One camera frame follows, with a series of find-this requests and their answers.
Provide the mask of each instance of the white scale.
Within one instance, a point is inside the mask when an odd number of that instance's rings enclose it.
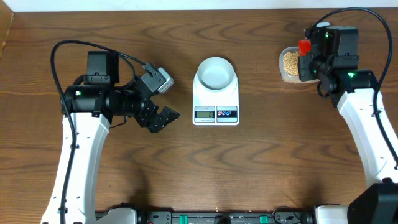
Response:
[[[232,65],[225,59],[204,60],[193,79],[194,125],[238,125],[239,85]]]

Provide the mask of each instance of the wood grain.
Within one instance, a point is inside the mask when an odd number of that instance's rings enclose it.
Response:
[[[175,79],[154,101],[179,111],[178,121],[158,134],[135,121],[110,132],[99,168],[98,210],[120,202],[209,211],[349,204],[365,183],[347,125],[316,85],[284,83],[278,66],[281,51],[297,45],[303,29],[329,11],[17,13],[0,60],[0,223],[38,223],[49,202],[62,145],[49,58],[63,39],[150,60]],[[397,33],[398,10],[377,11]],[[362,12],[329,21],[359,28],[360,67],[380,74],[387,42],[378,21]],[[85,73],[91,49],[68,45],[57,52],[63,88]],[[396,52],[382,92],[397,131]],[[193,76],[212,56],[230,60],[238,74],[237,127],[192,124]],[[122,64],[122,83],[130,74]]]

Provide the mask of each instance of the plastic container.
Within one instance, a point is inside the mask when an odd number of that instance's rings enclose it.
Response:
[[[299,47],[288,47],[285,50],[282,51],[282,53],[279,56],[279,70],[280,70],[280,74],[282,75],[282,79],[283,81],[287,82],[287,83],[316,83],[319,80],[310,80],[310,81],[305,81],[302,82],[299,79],[299,76],[297,75],[291,75],[289,73],[287,73],[284,69],[284,55],[288,52],[294,53],[294,52],[299,52]]]

